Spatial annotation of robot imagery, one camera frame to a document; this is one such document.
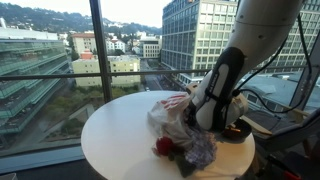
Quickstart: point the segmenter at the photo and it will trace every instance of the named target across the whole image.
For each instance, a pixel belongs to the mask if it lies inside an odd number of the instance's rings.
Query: crumpled fabric
[[[186,92],[177,92],[165,100],[158,101],[148,112],[148,121],[159,137],[167,136],[179,147],[189,150],[192,139],[186,133],[184,109],[190,96]]]
[[[200,128],[198,124],[186,128],[187,134],[193,141],[193,146],[185,152],[185,158],[189,163],[196,165],[197,169],[203,170],[216,159],[216,140],[214,134]]]

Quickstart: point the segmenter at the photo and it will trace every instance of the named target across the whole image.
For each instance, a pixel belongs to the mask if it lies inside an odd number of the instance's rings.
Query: rooftop
[[[94,38],[94,33],[74,33],[73,38]]]
[[[108,56],[109,61],[132,61],[140,60],[137,55],[121,55],[121,56]]]
[[[261,95],[263,98],[273,102],[289,105],[294,94],[296,81],[284,80],[276,77],[255,76],[243,86]],[[315,86],[306,105],[305,111],[314,110],[319,107],[320,88]]]
[[[0,39],[58,40],[56,33],[0,27]]]

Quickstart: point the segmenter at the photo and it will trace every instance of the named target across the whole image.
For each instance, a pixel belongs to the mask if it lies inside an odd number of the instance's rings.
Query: black cable
[[[275,59],[276,57],[280,54],[283,46],[285,45],[287,41],[287,38],[283,41],[283,43],[281,44],[280,48],[278,49],[278,51],[276,52],[276,54],[272,57],[272,59],[265,64],[262,68],[260,68],[258,71],[254,72],[253,74],[251,74],[246,80],[244,80],[238,87],[237,90],[240,90],[240,88],[246,84],[251,78],[253,78],[255,75],[257,75],[258,73],[260,73],[261,71],[263,71],[265,68],[267,68]]]
[[[302,94],[301,99],[304,99],[306,94],[310,90],[311,78],[312,78],[312,67],[311,67],[311,62],[310,62],[310,58],[309,58],[306,42],[304,40],[302,21],[301,21],[301,15],[300,14],[298,15],[298,27],[299,27],[300,39],[301,39],[301,44],[302,44],[304,56],[305,56],[305,58],[307,60],[307,65],[308,65],[308,69],[309,69],[309,74],[308,74],[308,76],[306,78],[306,81],[304,82],[304,84],[302,85],[302,88],[301,88],[301,94]]]
[[[243,92],[243,91],[251,92],[252,94],[254,94],[254,95],[259,99],[259,101],[261,102],[261,104],[262,104],[268,111],[270,111],[270,112],[272,112],[272,113],[287,113],[287,112],[295,109],[296,107],[298,107],[298,106],[301,104],[302,100],[303,100],[303,99],[301,98],[300,101],[299,101],[299,103],[298,103],[297,105],[295,105],[294,107],[291,107],[290,109],[287,109],[287,110],[284,110],[284,111],[274,111],[274,110],[270,109],[270,108],[265,104],[265,102],[262,100],[262,98],[259,96],[259,94],[256,93],[255,91],[253,91],[253,90],[251,90],[251,89],[240,89],[239,91],[240,91],[240,92]]]
[[[300,39],[301,39],[301,43],[302,43],[303,52],[304,52],[304,55],[305,55],[305,58],[306,58],[307,64],[308,64],[309,74],[312,74],[312,67],[311,67],[311,62],[310,62],[310,58],[309,58],[306,42],[304,40],[302,22],[301,22],[301,15],[300,14],[298,15],[298,26],[299,26],[299,33],[300,33]]]
[[[306,61],[307,61],[307,65],[308,65],[308,70],[309,70],[309,74],[307,76],[307,79],[306,79],[306,83],[303,85],[302,89],[301,89],[301,98],[300,98],[300,101],[293,107],[291,107],[290,109],[287,109],[287,110],[284,110],[284,111],[274,111],[274,110],[271,110],[265,103],[264,101],[262,100],[262,98],[256,93],[254,92],[253,90],[251,89],[240,89],[246,82],[248,82],[251,78],[253,78],[255,75],[257,75],[259,72],[261,72],[263,69],[265,69],[267,66],[269,66],[269,64],[271,64],[272,61],[274,61],[274,59],[278,56],[278,54],[280,53],[280,51],[282,50],[284,44],[285,44],[285,41],[282,43],[281,47],[278,49],[277,53],[275,54],[275,56],[273,56],[273,58],[266,64],[264,65],[261,69],[259,69],[258,71],[256,71],[255,73],[253,73],[250,77],[248,77],[244,82],[242,82],[240,84],[240,86],[236,89],[236,91],[238,92],[243,92],[243,91],[249,91],[251,92],[252,94],[254,94],[261,102],[261,104],[270,112],[272,113],[287,113],[295,108],[297,108],[301,103],[302,101],[304,100],[304,98],[306,97],[305,94],[307,91],[309,91],[309,86],[310,86],[310,81],[311,81],[311,76],[312,76],[312,66],[311,66],[311,62],[310,62],[310,58],[309,58],[309,54],[308,54],[308,50],[307,50],[307,46],[306,46],[306,42],[305,42],[305,39],[304,39],[304,34],[303,34],[303,28],[302,28],[302,21],[301,21],[301,15],[299,14],[298,15],[298,27],[299,27],[299,33],[300,33],[300,39],[301,39],[301,44],[302,44],[302,47],[303,47],[303,52],[304,52],[304,55],[305,55],[305,58],[306,58]]]

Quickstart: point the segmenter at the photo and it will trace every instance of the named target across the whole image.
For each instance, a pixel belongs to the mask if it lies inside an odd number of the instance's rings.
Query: metal pole
[[[112,100],[111,74],[108,68],[108,56],[106,52],[106,42],[101,15],[100,0],[90,0],[91,15],[94,36],[98,51],[98,59],[101,73],[101,84],[105,103]]]

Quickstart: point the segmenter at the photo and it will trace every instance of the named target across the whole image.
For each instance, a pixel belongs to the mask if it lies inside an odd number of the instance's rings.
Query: glass facade
[[[0,61],[1,76],[70,71],[64,45],[58,40],[0,40]],[[1,81],[0,133],[21,132],[52,94],[66,83],[62,79]]]
[[[320,12],[317,10],[319,3],[307,1],[301,11],[309,53],[320,29]],[[175,0],[167,5],[163,10],[162,62],[172,69],[212,69],[227,44],[236,11],[236,1],[209,0],[188,3]],[[187,24],[188,28],[184,28],[182,24]],[[280,55],[270,65],[278,68],[266,69],[263,73],[301,72],[305,64],[296,22]],[[203,75],[204,73],[194,73],[178,76],[184,84],[188,84],[201,81]]]

